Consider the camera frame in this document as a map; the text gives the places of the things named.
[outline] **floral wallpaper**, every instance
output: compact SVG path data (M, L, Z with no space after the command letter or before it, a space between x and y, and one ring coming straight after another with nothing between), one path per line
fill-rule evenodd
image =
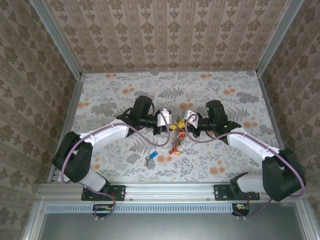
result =
M140 95L151 98L156 111L167 108L175 117L181 117L185 109L207 117L206 103L220 100L229 119L277 145L254 71L89 73L72 130L81 134L110 123ZM153 136L152 129L140 132L156 143L167 138L166 133ZM208 138L202 133L199 139ZM222 141L199 144L186 138L179 147L183 153L170 155L171 140L155 148L133 134L96 150L91 168L111 182L221 182L261 170L257 162ZM158 155L147 166L145 158L154 151Z
M262 78L320 223L320 1L304 1Z
M289 0L44 0L82 72L255 69Z
M27 0L0 1L0 239L17 240L47 181L75 79Z

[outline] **floral tablecloth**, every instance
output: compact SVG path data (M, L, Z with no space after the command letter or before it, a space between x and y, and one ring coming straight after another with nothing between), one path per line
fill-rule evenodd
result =
M190 109L207 117L206 103L220 100L230 120L277 146L254 71L87 74L72 130L80 134L110 123L140 95L151 98L156 111L167 108L173 116ZM140 132L158 143L167 137L166 133L153 136L152 129ZM203 132L198 139L208 138ZM95 151L91 168L111 182L221 182L239 173L261 171L255 161L222 141L199 144L186 138L180 148L180 156L170 155L171 142L155 148L133 134ZM154 151L158 155L147 167L145 158Z

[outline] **gray leaf pattern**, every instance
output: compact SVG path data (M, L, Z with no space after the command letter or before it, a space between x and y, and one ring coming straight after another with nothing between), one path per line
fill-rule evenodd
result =
M187 109L207 117L206 103L220 100L231 121L267 144L277 145L254 71L88 73L72 130L86 133L110 123L141 95L152 99L155 111L166 108L173 117L181 117ZM158 144L167 138L166 133L153 136L150 128L140 133ZM208 139L201 133L200 141ZM154 147L133 134L94 152L91 167L114 182L220 182L261 169L245 153L221 141L198 144L186 138L180 148L180 156L170 155L171 140ZM154 151L158 155L147 167L146 156Z

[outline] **key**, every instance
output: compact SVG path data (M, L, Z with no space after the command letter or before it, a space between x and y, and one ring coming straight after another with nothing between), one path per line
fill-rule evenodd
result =
M150 161L150 157L149 157L149 156L146 156L146 157L145 157L145 160L146 160L146 167L148 167L148 164L149 164L149 161Z

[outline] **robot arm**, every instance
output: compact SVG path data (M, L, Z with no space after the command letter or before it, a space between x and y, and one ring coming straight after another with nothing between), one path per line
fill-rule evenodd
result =
M75 144L90 135L90 137L83 140L71 154L66 164L64 175L73 183L81 183L94 191L108 193L110 187L108 180L90 168L93 150L96 151L113 141L132 135L135 131L128 126L138 131L145 127L153 128L154 135L166 131L165 121L160 111L157 111L155 115L148 114L151 106L152 100L149 97L139 96L129 114L123 113L106 125L113 126L118 124L115 127L105 129L106 126L102 126L93 131L81 134L76 134L73 131L67 133L53 158L53 165L61 171L67 155ZM170 124L172 120L171 112L164 109L162 114L166 122Z
M189 119L188 132L192 132L195 138L200 136L200 132L214 132L215 136L226 133L244 133L244 135L230 134L220 138L225 144L236 147L250 158L255 160L262 168L262 174L242 173L234 177L230 182L234 184L234 194L238 192L265 193L273 200L279 202L289 195L301 189L301 184L297 176L283 162L269 150L273 150L284 158L302 178L303 184L306 181L298 163L295 153L286 148L280 150L276 147L268 146L257 138L248 134L239 124L229 121L223 105L219 100L212 100L206 104L208 118L203 118L201 114L196 113L198 119L191 117ZM182 118L187 119L195 112L186 110Z

